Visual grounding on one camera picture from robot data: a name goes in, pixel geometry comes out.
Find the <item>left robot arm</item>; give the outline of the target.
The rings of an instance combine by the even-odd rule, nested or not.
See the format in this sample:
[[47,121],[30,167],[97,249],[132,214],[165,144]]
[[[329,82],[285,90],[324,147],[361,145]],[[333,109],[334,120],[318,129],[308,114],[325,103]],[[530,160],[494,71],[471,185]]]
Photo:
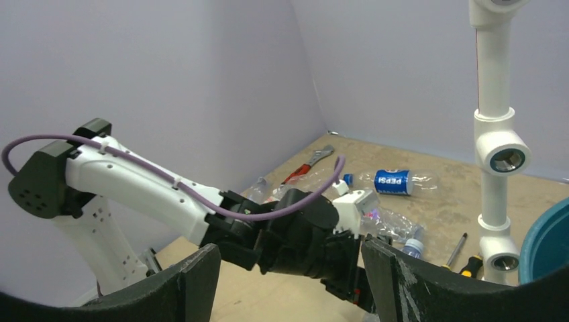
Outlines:
[[176,230],[224,261],[261,273],[319,280],[326,291],[371,312],[374,300],[359,266],[361,219],[378,203],[370,191],[350,191],[333,175],[314,192],[291,188],[256,202],[199,184],[127,149],[96,118],[71,135],[47,135],[20,169],[10,162],[19,138],[1,160],[11,173],[11,198],[24,211],[50,220],[67,235],[97,278],[101,295],[149,276],[109,210],[115,201]]

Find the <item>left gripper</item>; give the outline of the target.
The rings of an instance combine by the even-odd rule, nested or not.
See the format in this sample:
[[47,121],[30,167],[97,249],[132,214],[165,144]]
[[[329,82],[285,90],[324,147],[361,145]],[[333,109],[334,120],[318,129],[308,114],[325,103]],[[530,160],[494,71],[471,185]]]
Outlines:
[[318,280],[335,297],[373,311],[366,271],[358,265],[363,237],[336,232],[339,219],[331,201],[318,195],[302,209],[267,221],[255,245],[257,265],[262,274]]

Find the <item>clear bottle light-blue cap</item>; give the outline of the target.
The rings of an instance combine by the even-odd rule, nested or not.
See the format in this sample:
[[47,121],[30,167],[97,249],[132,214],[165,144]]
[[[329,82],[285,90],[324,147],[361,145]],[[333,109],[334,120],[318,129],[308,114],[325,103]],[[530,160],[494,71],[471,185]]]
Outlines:
[[401,251],[408,256],[421,259],[424,251],[424,244],[419,239],[409,238]]

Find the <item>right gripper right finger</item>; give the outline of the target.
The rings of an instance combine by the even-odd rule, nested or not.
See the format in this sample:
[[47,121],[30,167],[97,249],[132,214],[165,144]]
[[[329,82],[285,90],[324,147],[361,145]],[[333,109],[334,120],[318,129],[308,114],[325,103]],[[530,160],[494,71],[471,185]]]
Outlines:
[[505,286],[408,256],[377,237],[361,248],[381,321],[567,321],[568,268]]

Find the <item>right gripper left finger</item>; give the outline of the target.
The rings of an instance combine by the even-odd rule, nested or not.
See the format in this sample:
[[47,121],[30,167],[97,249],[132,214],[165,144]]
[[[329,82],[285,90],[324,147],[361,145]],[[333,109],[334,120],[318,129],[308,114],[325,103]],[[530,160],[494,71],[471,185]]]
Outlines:
[[209,321],[221,254],[207,244],[179,263],[80,307],[51,307],[1,293],[2,321]]

